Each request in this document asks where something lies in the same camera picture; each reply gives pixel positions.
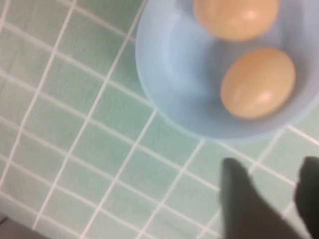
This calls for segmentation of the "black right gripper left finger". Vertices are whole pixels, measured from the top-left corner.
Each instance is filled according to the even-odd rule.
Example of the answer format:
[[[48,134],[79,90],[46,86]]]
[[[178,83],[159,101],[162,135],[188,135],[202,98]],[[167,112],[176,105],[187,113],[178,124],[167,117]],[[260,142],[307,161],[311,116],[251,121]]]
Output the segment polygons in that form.
[[[221,172],[225,239],[304,239],[264,200],[239,161],[223,159]]]

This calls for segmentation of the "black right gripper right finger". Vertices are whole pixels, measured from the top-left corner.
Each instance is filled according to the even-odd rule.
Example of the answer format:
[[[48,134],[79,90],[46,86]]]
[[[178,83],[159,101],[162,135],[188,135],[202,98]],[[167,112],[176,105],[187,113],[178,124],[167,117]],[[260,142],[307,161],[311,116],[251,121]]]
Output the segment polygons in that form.
[[[307,156],[299,171],[295,205],[312,238],[319,237],[319,159]]]

